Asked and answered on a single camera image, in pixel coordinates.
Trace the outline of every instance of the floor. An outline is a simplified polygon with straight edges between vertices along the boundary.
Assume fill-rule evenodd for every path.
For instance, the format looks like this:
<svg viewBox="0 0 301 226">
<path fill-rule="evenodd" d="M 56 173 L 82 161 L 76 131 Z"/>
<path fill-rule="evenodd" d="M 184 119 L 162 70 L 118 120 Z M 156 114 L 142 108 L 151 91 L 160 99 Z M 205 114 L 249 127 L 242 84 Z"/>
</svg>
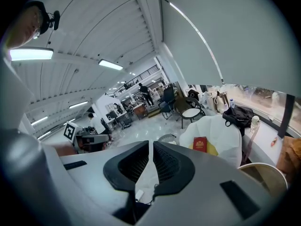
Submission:
<svg viewBox="0 0 301 226">
<path fill-rule="evenodd" d="M 140 202 L 149 203 L 152 200 L 154 194 L 154 186 L 158 184 L 158 175 L 155 164 L 152 161 L 153 158 L 153 142 L 158 140 L 165 134 L 173 134 L 179 139 L 179 136 L 186 130 L 190 124 L 189 120 L 183 120 L 183 129 L 181 129 L 181 119 L 178 119 L 178 115 L 171 116 L 168 120 L 165 120 L 162 114 L 156 115 L 152 118 L 144 118 L 142 120 L 134 120 L 132 126 L 124 130 L 117 128 L 113 131 L 112 136 L 114 138 L 113 144 L 110 148 L 123 146 L 136 141 L 149 140 L 150 154 L 149 162 L 146 165 L 142 175 L 136 183 L 136 193 L 138 190 L 144 191 L 144 195 L 140 199 Z"/>
</svg>

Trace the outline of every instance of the person in white shirt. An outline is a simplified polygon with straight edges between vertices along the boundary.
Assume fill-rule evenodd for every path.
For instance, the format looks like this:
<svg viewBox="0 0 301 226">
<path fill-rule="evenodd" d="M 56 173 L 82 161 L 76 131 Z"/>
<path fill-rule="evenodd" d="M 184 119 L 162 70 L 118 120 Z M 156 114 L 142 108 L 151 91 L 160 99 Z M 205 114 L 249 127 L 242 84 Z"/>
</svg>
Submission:
<svg viewBox="0 0 301 226">
<path fill-rule="evenodd" d="M 101 123 L 101 120 L 98 117 L 94 117 L 92 113 L 89 113 L 88 115 L 90 119 L 90 126 L 94 127 L 98 134 L 106 134 L 109 136 L 109 142 L 108 145 L 112 144 L 112 135 L 110 134 L 110 131 L 108 128 L 105 128 L 103 124 Z"/>
</svg>

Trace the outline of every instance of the railing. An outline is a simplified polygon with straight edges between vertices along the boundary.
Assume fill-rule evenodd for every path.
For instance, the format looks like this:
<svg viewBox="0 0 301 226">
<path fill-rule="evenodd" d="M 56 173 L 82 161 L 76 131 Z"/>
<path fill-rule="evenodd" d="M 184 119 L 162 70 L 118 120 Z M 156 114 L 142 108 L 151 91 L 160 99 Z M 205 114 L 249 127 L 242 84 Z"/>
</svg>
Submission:
<svg viewBox="0 0 301 226">
<path fill-rule="evenodd" d="M 151 74 L 154 74 L 159 69 L 157 65 L 153 66 L 152 68 L 148 69 L 147 71 L 144 71 L 143 73 L 139 74 L 135 78 L 133 78 L 131 81 L 127 82 L 123 86 L 121 86 L 118 90 L 114 92 L 114 96 L 117 97 L 124 93 L 127 89 L 132 87 L 135 84 L 138 84 L 140 81 L 144 80 L 145 78 L 149 77 Z"/>
</svg>

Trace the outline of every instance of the ceiling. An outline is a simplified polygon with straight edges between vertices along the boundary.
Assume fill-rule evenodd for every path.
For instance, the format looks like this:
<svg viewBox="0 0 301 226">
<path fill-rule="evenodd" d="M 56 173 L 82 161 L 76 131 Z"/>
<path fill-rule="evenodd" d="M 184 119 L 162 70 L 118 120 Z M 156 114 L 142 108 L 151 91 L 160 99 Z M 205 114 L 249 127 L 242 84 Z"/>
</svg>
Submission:
<svg viewBox="0 0 301 226">
<path fill-rule="evenodd" d="M 47 12 L 60 11 L 59 28 L 48 29 L 26 46 L 52 48 L 53 58 L 13 63 L 33 93 L 26 113 L 30 123 L 48 116 L 34 126 L 37 137 L 82 116 L 92 100 L 103 95 L 128 70 L 139 66 L 144 58 L 154 57 L 157 41 L 161 41 L 157 32 L 161 24 L 154 18 L 160 16 L 158 0 L 40 1 Z M 120 72 L 100 67 L 100 59 L 125 69 Z M 69 109 L 83 101 L 89 103 Z"/>
</svg>

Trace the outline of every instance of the backpack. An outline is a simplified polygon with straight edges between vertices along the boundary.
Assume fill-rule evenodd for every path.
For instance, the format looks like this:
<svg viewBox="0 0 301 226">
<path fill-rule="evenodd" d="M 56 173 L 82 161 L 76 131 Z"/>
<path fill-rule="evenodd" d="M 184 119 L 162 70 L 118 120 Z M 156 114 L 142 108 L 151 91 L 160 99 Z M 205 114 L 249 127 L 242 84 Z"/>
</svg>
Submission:
<svg viewBox="0 0 301 226">
<path fill-rule="evenodd" d="M 241 136 L 245 135 L 245 128 L 251 126 L 254 112 L 252 109 L 242 106 L 230 107 L 222 114 L 222 117 L 226 120 L 225 125 L 228 127 L 231 124 L 236 125 L 241 133 Z"/>
</svg>

